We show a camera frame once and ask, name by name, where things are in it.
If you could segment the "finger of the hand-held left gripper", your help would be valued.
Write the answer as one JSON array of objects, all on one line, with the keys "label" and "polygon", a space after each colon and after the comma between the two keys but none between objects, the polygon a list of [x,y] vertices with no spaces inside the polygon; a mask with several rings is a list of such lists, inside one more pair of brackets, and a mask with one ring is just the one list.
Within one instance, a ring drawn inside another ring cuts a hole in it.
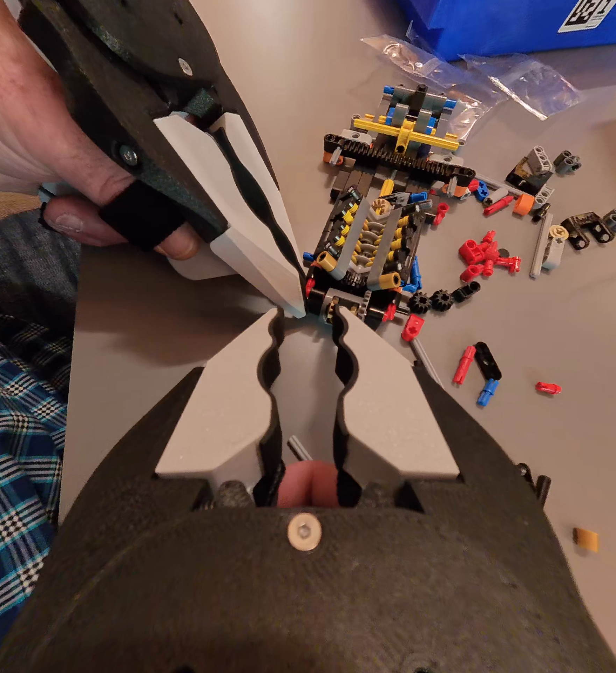
[{"label": "finger of the hand-held left gripper", "polygon": [[298,275],[305,297],[306,277],[286,207],[276,179],[239,114],[223,113],[213,125],[213,137],[226,157],[246,206],[270,231],[276,248]]},{"label": "finger of the hand-held left gripper", "polygon": [[246,206],[228,161],[209,131],[176,113],[154,121],[170,146],[211,198],[227,228],[209,244],[222,263],[291,315],[306,315],[298,275],[276,248],[270,231]]}]

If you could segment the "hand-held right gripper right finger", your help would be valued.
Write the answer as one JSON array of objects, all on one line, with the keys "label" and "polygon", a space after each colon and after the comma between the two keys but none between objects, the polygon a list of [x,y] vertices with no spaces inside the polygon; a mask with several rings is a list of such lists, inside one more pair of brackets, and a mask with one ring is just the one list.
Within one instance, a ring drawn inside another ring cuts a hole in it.
[{"label": "hand-held right gripper right finger", "polygon": [[412,481],[455,481],[459,467],[411,363],[350,310],[336,306],[333,458],[340,505],[378,484],[396,496]]}]

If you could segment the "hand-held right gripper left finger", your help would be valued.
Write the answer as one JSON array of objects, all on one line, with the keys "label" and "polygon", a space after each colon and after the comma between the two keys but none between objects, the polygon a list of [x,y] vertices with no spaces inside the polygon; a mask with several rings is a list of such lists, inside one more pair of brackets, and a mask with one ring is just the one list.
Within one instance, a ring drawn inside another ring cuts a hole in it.
[{"label": "hand-held right gripper left finger", "polygon": [[219,353],[197,381],[156,465],[161,478],[201,478],[213,492],[242,483],[257,506],[276,504],[284,475],[271,387],[281,371],[284,311],[266,312]]}]

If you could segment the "lego car chassis model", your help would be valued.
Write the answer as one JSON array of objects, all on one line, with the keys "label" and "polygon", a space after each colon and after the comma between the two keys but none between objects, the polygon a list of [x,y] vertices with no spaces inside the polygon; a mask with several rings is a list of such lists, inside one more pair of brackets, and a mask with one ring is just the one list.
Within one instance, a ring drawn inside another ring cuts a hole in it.
[{"label": "lego car chassis model", "polygon": [[376,113],[355,114],[349,128],[324,137],[323,161],[337,173],[318,244],[304,253],[310,314],[330,324],[340,306],[377,329],[402,305],[418,314],[433,308],[420,290],[416,252],[448,205],[435,205],[430,190],[462,198],[475,180],[445,125],[456,104],[422,83],[386,86]]}]

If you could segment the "scatter of loose lego pieces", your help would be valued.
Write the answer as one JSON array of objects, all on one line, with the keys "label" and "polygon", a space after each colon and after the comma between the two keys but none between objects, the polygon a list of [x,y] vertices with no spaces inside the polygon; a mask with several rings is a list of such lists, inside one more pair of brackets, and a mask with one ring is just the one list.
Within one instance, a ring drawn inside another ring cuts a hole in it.
[{"label": "scatter of loose lego pieces", "polygon": [[[549,162],[543,149],[536,146],[508,174],[504,183],[477,176],[467,187],[465,195],[478,197],[483,204],[484,217],[491,217],[512,205],[517,217],[532,215],[534,223],[541,222],[529,272],[531,279],[538,278],[542,271],[557,268],[566,244],[580,251],[589,247],[589,236],[600,245],[612,242],[616,236],[616,207],[603,216],[589,211],[553,224],[549,199],[554,190],[548,182],[555,174],[567,176],[580,167],[579,157],[571,151],[565,150]],[[521,257],[501,250],[495,237],[496,231],[490,230],[480,242],[467,240],[459,248],[458,254],[465,269],[460,275],[461,284],[454,291],[438,290],[431,296],[422,293],[418,281],[418,261],[413,259],[411,279],[403,288],[409,318],[402,337],[439,386],[442,386],[440,378],[418,340],[423,324],[421,315],[430,310],[445,312],[466,301],[480,290],[478,278],[490,277],[496,267],[505,268],[510,274],[520,271]]]}]

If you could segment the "person's right hand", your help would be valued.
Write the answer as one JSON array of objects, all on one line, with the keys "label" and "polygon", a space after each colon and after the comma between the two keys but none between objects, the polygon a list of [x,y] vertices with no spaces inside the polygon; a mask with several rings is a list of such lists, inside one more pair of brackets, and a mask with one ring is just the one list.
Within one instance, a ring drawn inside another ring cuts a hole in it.
[{"label": "person's right hand", "polygon": [[337,467],[320,460],[299,461],[286,467],[279,484],[279,508],[336,508]]}]

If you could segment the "person's left hand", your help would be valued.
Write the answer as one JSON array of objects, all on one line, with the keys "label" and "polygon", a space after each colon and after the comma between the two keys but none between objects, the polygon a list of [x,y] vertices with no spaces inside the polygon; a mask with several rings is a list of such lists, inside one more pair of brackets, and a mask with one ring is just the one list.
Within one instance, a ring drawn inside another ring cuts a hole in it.
[{"label": "person's left hand", "polygon": [[133,177],[100,150],[71,117],[57,73],[0,1],[0,191],[34,194],[65,182],[78,195],[53,198],[48,226],[91,246],[127,240],[99,215]]}]

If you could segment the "blue plaid shirt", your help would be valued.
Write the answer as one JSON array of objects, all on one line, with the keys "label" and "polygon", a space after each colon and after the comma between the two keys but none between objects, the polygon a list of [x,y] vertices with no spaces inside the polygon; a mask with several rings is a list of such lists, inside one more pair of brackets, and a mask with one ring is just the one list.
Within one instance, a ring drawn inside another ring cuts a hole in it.
[{"label": "blue plaid shirt", "polygon": [[71,338],[0,315],[0,644],[55,535]]}]

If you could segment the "dark grey trousers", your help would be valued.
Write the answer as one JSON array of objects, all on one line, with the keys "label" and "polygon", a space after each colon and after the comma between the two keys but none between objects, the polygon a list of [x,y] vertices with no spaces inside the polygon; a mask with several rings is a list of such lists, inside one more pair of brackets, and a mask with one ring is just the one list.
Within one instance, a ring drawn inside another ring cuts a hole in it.
[{"label": "dark grey trousers", "polygon": [[81,246],[39,223],[37,210],[0,220],[0,315],[71,336]]}]

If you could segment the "blue plastic bin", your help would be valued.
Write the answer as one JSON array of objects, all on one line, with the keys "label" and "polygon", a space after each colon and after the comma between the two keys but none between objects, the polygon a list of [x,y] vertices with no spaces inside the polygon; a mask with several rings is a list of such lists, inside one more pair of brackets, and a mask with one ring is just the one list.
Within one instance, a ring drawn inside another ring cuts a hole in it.
[{"label": "blue plastic bin", "polygon": [[616,44],[616,1],[398,1],[446,61]]}]

